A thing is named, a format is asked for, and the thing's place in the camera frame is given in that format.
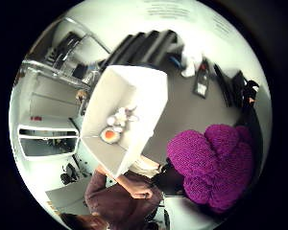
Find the floor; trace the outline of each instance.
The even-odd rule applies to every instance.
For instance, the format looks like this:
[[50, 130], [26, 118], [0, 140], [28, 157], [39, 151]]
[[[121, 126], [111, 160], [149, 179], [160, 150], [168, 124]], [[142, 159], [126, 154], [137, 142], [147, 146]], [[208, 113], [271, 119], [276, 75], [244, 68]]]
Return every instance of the floor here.
[[192, 93], [195, 78], [186, 79], [168, 61], [162, 65], [168, 74], [168, 102], [148, 141], [143, 155], [160, 164], [166, 163], [166, 145], [176, 134], [186, 129], [204, 132], [212, 124], [233, 125], [239, 110], [226, 107], [216, 80], [211, 80], [206, 99]]

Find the hand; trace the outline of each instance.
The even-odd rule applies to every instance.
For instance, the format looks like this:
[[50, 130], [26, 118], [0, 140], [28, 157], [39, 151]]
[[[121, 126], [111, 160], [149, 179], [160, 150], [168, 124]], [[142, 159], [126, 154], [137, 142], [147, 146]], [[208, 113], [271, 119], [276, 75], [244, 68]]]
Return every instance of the hand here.
[[104, 169], [104, 167], [102, 165], [98, 165], [97, 168], [95, 169], [95, 171], [97, 171], [98, 173], [107, 175], [107, 171]]
[[149, 185], [145, 182], [130, 181], [127, 191], [133, 198], [151, 198], [153, 192], [149, 189]]

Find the person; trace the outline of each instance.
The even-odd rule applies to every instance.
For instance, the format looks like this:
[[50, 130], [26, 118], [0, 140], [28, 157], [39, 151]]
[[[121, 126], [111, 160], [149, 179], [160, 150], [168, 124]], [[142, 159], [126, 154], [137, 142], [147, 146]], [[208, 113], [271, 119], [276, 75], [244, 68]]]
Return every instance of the person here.
[[162, 192], [151, 181], [159, 169], [158, 163], [142, 156], [107, 188], [109, 174], [99, 165], [84, 194], [91, 215], [62, 213], [60, 218], [73, 230], [157, 230], [149, 216], [162, 200]]

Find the cabinet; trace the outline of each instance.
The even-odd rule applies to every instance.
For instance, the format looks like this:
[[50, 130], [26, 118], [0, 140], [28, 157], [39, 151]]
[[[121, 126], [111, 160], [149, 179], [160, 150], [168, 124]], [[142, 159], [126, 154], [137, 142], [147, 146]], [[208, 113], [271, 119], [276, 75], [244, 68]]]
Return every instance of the cabinet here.
[[49, 160], [72, 155], [76, 153], [79, 144], [79, 131], [68, 119], [43, 117], [42, 121], [19, 125], [17, 134], [27, 160]]

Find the hair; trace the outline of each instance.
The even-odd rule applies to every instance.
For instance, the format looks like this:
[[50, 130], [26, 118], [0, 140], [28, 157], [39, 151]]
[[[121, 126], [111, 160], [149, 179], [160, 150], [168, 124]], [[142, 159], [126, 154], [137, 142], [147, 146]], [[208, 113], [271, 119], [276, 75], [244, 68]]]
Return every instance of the hair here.
[[85, 230], [84, 224], [77, 218], [77, 215], [74, 214], [60, 214], [61, 220], [72, 230]]

